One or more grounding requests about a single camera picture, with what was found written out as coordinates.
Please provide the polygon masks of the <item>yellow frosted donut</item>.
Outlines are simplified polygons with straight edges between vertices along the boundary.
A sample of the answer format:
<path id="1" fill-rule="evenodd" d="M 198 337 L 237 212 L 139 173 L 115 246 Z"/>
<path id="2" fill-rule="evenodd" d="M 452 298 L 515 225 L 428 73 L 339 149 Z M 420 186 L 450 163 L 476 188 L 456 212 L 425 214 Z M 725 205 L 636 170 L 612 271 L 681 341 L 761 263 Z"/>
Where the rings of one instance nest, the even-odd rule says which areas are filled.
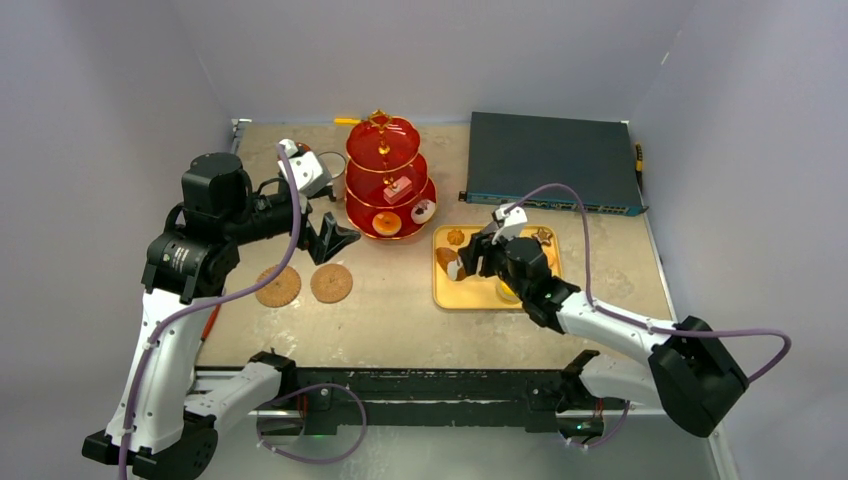
<path id="1" fill-rule="evenodd" d="M 380 211 L 372 219 L 372 228 L 381 237 L 394 237 L 402 226 L 401 217 L 392 211 Z"/>

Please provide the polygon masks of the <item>white chocolate-drizzled donut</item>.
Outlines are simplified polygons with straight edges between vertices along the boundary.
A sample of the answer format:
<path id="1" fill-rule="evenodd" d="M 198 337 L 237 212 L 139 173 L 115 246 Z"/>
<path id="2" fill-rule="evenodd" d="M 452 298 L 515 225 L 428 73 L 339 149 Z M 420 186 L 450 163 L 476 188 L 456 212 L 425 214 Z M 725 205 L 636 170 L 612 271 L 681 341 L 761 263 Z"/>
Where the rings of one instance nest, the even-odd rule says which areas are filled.
<path id="1" fill-rule="evenodd" d="M 410 212 L 410 218 L 416 225 L 428 223 L 434 216 L 437 204 L 429 199 L 422 199 L 415 204 Z"/>

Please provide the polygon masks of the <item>red three-tier cake stand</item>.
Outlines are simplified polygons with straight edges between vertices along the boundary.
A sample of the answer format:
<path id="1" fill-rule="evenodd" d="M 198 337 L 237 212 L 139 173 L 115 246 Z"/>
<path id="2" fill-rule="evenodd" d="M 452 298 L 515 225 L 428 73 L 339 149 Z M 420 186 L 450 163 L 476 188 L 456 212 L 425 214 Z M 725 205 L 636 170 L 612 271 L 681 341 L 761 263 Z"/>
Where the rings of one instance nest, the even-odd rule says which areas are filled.
<path id="1" fill-rule="evenodd" d="M 421 153 L 418 129 L 407 119 L 378 109 L 352 128 L 345 150 L 345 211 L 351 224 L 364 235 L 380 240 L 404 239 L 423 229 L 427 223 L 414 224 L 411 209 L 422 199 L 437 204 L 437 189 Z M 412 180 L 412 192 L 388 205 L 382 190 L 401 176 Z M 403 226 L 394 237 L 381 237 L 373 230 L 372 219 L 380 211 L 392 211 L 401 217 Z"/>

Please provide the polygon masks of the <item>pink layered cake slice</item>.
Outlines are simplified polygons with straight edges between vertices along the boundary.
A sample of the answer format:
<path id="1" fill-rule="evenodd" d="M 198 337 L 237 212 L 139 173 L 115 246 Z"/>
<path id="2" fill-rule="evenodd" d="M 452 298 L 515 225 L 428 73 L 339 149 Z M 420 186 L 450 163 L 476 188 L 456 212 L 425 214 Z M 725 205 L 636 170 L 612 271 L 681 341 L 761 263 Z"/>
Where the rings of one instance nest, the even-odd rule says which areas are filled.
<path id="1" fill-rule="evenodd" d="M 388 205 L 394 205 L 407 197 L 412 192 L 412 189 L 412 180 L 407 176 L 401 176 L 384 186 L 382 197 Z"/>

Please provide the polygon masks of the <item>metal white-tipped tongs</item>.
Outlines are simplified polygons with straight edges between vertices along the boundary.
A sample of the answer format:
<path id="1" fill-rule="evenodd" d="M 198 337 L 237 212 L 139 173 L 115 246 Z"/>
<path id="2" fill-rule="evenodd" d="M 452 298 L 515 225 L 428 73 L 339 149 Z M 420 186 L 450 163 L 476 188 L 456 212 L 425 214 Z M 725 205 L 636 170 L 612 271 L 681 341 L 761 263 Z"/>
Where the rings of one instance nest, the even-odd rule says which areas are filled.
<path id="1" fill-rule="evenodd" d="M 467 277 L 464 264 L 459 256 L 447 262 L 445 272 L 452 281 L 462 281 Z"/>

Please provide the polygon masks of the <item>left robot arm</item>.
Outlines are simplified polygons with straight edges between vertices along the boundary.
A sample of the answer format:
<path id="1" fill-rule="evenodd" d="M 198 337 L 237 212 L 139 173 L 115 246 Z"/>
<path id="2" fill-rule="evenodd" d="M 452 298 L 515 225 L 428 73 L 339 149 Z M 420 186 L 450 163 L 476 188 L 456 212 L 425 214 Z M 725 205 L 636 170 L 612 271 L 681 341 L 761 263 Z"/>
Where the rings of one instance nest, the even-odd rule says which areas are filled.
<path id="1" fill-rule="evenodd" d="M 331 214 L 319 228 L 309 202 L 332 192 L 324 162 L 304 145 L 277 146 L 276 194 L 254 184 L 241 159 L 219 152 L 192 160 L 182 175 L 183 200 L 148 247 L 142 318 L 131 370 L 107 427 L 86 437 L 84 457 L 114 465 L 120 478 L 194 479 L 209 465 L 220 437 L 264 404 L 303 401 L 293 360 L 260 352 L 222 384 L 190 397 L 203 331 L 225 290 L 241 246 L 286 234 L 285 257 L 308 252 L 315 264 L 355 242 L 356 231 Z"/>

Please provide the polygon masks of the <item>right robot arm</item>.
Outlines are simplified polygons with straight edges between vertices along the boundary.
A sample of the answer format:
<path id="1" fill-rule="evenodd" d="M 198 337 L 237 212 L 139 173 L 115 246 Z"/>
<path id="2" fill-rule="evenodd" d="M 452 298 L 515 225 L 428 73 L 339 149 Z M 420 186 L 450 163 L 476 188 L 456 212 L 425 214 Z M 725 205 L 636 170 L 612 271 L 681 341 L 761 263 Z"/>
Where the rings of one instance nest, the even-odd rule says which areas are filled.
<path id="1" fill-rule="evenodd" d="M 552 273 L 541 244 L 529 237 L 471 244 L 438 257 L 453 281 L 496 277 L 542 328 L 591 340 L 621 359 L 579 354 L 562 372 L 559 411 L 616 398 L 660 408 L 684 431 L 705 438 L 748 390 L 748 376 L 714 331 L 689 316 L 681 323 L 638 319 Z"/>

